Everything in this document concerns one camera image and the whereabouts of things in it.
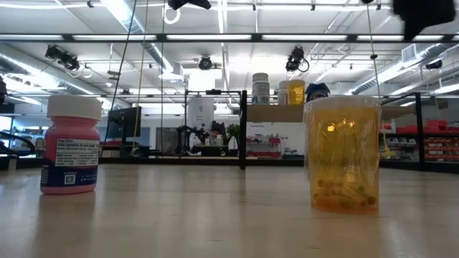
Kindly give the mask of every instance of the yellow jar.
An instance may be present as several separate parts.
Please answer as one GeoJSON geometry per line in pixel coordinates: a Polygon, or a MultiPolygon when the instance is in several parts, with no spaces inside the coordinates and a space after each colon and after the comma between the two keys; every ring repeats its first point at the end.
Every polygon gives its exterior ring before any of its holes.
{"type": "Polygon", "coordinates": [[[302,105],[304,104],[305,81],[291,80],[288,84],[288,104],[302,105]]]}
{"type": "Polygon", "coordinates": [[[377,99],[327,97],[305,105],[311,205],[350,214],[379,210],[377,99]]]}

